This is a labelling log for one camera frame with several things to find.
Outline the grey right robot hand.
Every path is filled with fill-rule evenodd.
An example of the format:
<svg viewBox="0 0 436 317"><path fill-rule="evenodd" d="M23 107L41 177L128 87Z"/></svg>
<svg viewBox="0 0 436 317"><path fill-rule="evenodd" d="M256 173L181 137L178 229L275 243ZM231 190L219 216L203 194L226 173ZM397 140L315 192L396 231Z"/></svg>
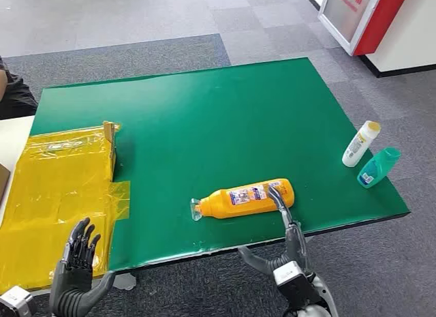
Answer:
<svg viewBox="0 0 436 317"><path fill-rule="evenodd" d="M289 208L277 188L269 185L268 196L274 201L282 216L285 229L285 251L281 256L266 260L253 254L247 246L241 246L238 248L239 255L247 265L265 275L272 275L274 270L291 261L296 262L303 273L308 273L309 263L306 241L300 225L292 218Z"/></svg>

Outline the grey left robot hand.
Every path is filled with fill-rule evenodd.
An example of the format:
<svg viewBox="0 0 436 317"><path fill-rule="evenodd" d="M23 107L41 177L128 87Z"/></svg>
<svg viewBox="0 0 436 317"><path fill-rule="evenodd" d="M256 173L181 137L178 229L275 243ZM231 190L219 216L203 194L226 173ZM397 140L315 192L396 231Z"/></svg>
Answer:
<svg viewBox="0 0 436 317"><path fill-rule="evenodd" d="M85 217L76 224L57 264L49 306L53 316L86 316L106 296L113 285L115 273L105 273L92 287L93 260L100 234L91 238L95 229Z"/></svg>

